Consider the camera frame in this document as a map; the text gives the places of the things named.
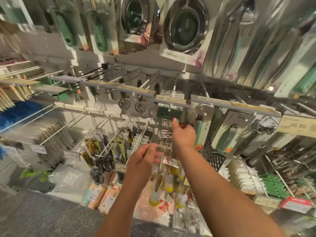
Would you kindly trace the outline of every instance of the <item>wire whisk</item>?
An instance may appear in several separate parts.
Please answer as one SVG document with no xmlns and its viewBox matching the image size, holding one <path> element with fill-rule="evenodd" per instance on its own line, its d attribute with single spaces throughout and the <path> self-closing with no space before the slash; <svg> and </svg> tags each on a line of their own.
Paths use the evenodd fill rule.
<svg viewBox="0 0 316 237">
<path fill-rule="evenodd" d="M 100 105 L 100 103 L 97 101 L 97 98 L 94 96 L 94 110 L 98 112 L 99 114 L 103 114 L 104 109 Z"/>
</svg>

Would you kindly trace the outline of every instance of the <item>hand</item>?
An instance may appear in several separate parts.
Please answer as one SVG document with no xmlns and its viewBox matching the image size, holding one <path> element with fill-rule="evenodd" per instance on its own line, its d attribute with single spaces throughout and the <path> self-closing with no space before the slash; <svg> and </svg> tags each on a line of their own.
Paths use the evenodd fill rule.
<svg viewBox="0 0 316 237">
<path fill-rule="evenodd" d="M 176 118 L 172 118 L 172 142 L 178 150 L 183 148 L 194 148 L 196 134 L 192 126 L 188 124 L 179 124 Z"/>
<path fill-rule="evenodd" d="M 150 143 L 142 145 L 129 158 L 123 187 L 131 188 L 129 191 L 139 199 L 143 189 L 147 185 L 154 163 L 160 163 L 162 152 L 157 152 L 158 144 Z"/>
</svg>

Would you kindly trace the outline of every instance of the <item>forearm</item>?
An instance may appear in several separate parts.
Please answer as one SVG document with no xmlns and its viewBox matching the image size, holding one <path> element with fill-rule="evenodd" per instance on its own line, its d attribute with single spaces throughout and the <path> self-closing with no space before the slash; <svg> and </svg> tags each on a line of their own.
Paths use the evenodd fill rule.
<svg viewBox="0 0 316 237">
<path fill-rule="evenodd" d="M 219 175 L 195 149 L 184 147 L 178 155 L 213 236 L 284 236 L 270 216 Z"/>
<path fill-rule="evenodd" d="M 130 186 L 123 186 L 109 213 L 99 228 L 96 237 L 130 236 L 137 195 L 132 194 Z"/>
</svg>

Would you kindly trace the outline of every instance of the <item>person's right hand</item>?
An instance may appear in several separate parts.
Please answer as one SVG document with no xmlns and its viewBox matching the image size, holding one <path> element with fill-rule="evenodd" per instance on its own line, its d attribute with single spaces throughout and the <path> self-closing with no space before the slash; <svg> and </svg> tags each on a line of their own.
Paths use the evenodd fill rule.
<svg viewBox="0 0 316 237">
<path fill-rule="evenodd" d="M 196 134 L 189 124 L 179 124 L 176 118 L 172 118 L 172 142 L 177 149 L 194 148 Z"/>
</svg>

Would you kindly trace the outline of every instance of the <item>red price tag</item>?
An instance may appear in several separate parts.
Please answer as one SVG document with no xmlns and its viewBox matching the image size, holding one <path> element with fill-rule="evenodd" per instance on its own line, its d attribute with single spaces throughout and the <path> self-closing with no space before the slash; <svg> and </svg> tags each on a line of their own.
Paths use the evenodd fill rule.
<svg viewBox="0 0 316 237">
<path fill-rule="evenodd" d="M 312 201 L 290 196 L 281 203 L 280 207 L 306 214 L 312 208 Z"/>
</svg>

